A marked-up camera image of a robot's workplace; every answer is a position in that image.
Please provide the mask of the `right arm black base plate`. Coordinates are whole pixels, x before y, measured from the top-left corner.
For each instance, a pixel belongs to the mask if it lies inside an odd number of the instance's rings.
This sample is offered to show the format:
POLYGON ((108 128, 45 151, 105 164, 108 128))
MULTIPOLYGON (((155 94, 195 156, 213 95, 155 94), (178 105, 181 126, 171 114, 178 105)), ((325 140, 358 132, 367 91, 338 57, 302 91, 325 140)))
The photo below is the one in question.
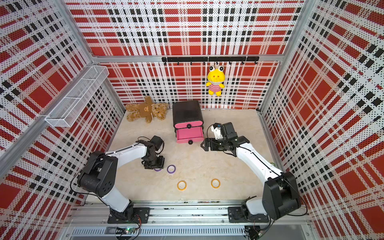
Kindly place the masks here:
POLYGON ((249 214, 241 207, 228 207, 228 217, 230 223, 269 223, 269 218, 264 214, 249 214))

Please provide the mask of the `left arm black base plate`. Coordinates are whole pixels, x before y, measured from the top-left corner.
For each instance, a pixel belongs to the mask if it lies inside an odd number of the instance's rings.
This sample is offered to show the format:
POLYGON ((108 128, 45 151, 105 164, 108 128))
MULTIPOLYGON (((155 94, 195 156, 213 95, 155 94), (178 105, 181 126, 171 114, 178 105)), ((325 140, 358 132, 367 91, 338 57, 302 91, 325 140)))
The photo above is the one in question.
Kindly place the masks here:
POLYGON ((133 224, 148 222, 150 215, 150 208, 136 208, 129 207, 123 212, 117 212, 110 209, 110 215, 108 218, 108 224, 133 224))

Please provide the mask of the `black drawer cabinet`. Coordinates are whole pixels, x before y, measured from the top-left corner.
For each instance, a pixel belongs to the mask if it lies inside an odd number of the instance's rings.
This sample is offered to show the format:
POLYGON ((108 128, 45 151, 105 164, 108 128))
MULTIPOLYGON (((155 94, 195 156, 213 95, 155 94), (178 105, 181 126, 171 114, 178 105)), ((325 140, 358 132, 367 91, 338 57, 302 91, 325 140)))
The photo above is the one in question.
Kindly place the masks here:
POLYGON ((176 102, 172 105, 173 110, 173 126, 175 129, 176 123, 190 122, 190 121, 203 121, 203 114, 198 101, 185 101, 176 102))

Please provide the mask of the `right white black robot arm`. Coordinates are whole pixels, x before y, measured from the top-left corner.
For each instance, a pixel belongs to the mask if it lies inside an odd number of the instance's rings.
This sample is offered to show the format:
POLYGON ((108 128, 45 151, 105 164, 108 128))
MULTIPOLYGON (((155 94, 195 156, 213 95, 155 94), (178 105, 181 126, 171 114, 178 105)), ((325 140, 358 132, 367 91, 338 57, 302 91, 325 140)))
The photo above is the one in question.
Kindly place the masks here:
POLYGON ((277 220, 301 207, 301 199, 296 178, 291 173, 284 173, 261 156, 250 143, 241 136, 232 139, 206 138, 201 148, 208 151, 231 152, 242 160, 263 184, 261 197, 245 200, 245 216, 263 214, 277 220))

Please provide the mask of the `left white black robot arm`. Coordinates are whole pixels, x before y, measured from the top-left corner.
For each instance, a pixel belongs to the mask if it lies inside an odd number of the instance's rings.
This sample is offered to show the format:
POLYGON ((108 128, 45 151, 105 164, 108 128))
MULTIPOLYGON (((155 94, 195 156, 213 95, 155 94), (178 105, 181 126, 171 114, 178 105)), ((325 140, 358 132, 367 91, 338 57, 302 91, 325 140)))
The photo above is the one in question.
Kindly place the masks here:
POLYGON ((164 146, 165 142, 160 137, 153 136, 149 141, 137 140, 132 145, 109 153, 93 152, 80 171, 77 184, 98 197, 111 210, 123 213, 131 208, 132 201, 115 186, 118 169, 134 160, 141 160, 147 170, 163 169, 165 158, 161 151, 164 146))

